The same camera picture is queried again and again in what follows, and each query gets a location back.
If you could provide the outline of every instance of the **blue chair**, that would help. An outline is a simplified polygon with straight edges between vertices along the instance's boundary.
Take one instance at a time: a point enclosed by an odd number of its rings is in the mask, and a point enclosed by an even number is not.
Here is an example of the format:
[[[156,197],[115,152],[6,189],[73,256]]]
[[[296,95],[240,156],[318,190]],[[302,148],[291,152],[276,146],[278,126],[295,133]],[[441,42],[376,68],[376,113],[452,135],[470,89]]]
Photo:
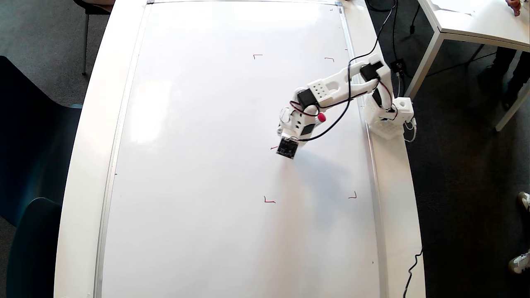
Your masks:
[[[61,206],[31,201],[16,228],[7,263],[7,298],[52,298]]]
[[[0,216],[12,225],[34,198],[62,205],[80,115],[0,56]]]

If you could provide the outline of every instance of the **white desk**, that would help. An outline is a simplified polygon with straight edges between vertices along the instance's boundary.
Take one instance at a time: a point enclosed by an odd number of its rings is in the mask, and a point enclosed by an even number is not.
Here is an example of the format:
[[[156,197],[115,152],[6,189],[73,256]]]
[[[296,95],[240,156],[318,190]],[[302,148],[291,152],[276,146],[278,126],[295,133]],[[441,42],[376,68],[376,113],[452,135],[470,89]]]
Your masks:
[[[355,52],[368,52],[375,41],[361,0],[344,3]],[[86,95],[67,180],[57,249],[55,297],[93,297],[96,254],[109,175],[114,173],[113,144],[129,82],[131,60],[145,8],[144,1],[118,0],[101,43]],[[416,200],[402,139],[372,137],[383,223],[387,293],[400,297],[407,269],[421,248]],[[424,297],[422,258],[414,269],[408,297]]]
[[[468,41],[530,51],[530,28],[528,3],[523,3],[520,16],[515,17],[505,0],[486,0],[473,15],[441,10],[430,0],[418,0],[434,30],[429,46],[405,96],[414,98],[425,79],[442,42],[448,40]],[[521,104],[528,98],[528,84],[520,97],[496,125],[500,131]]]

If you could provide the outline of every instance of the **robotic arm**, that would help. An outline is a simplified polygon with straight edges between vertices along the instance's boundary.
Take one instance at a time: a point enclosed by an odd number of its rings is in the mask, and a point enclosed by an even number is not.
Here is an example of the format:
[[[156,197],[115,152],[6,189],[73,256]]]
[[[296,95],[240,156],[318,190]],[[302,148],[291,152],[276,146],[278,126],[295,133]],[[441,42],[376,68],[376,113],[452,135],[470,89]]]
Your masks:
[[[348,79],[357,74],[364,83],[350,84]],[[290,106],[280,113],[277,133],[281,140],[276,153],[294,158],[298,147],[319,137],[312,138],[312,133],[326,121],[326,110],[364,94],[370,94],[363,110],[370,129],[386,139],[402,135],[403,123],[412,121],[414,111],[410,98],[394,98],[387,88],[391,85],[389,67],[379,55],[372,55],[368,64],[355,63],[349,71],[346,67],[337,74],[296,89]]]

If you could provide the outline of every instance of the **red corner marker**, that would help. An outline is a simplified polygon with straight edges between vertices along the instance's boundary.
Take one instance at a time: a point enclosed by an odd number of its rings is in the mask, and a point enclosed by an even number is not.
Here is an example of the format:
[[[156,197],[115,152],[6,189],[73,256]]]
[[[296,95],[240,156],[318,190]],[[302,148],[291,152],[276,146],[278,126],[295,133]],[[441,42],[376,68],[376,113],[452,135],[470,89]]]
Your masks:
[[[274,204],[276,204],[275,201],[267,201],[267,198],[265,198],[265,196],[263,196],[263,198],[265,199],[265,203],[274,203]]]

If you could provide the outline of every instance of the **floor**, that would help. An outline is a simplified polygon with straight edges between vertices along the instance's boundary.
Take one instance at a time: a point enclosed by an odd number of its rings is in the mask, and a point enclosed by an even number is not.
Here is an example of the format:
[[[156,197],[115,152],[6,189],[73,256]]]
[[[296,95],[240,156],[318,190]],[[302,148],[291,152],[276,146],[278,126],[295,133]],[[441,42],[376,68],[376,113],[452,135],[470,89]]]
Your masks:
[[[372,2],[383,8],[392,1]],[[400,0],[395,25],[396,54],[405,60],[410,75],[432,36],[421,10],[416,32],[409,34],[416,8],[416,0]],[[370,13],[379,28],[386,14]],[[90,18],[85,77],[81,75],[84,13],[80,7],[70,0],[3,0],[0,55],[53,100],[66,106],[83,103],[107,20],[107,16]],[[393,20],[392,16],[380,40],[387,63],[394,61]],[[444,42],[431,72],[465,62],[478,46]],[[479,56],[495,50],[485,46]],[[503,111],[498,98],[481,91],[476,82],[492,61],[490,56],[469,67],[430,76],[414,100],[418,136],[408,144],[408,152],[428,298],[530,296],[528,273],[516,276],[507,270],[508,260],[526,252],[530,243],[530,215],[515,200],[519,191],[530,190],[530,108],[526,101],[501,132],[493,131]],[[516,63],[514,59],[507,79]],[[14,232],[0,217],[0,298],[5,297]]]

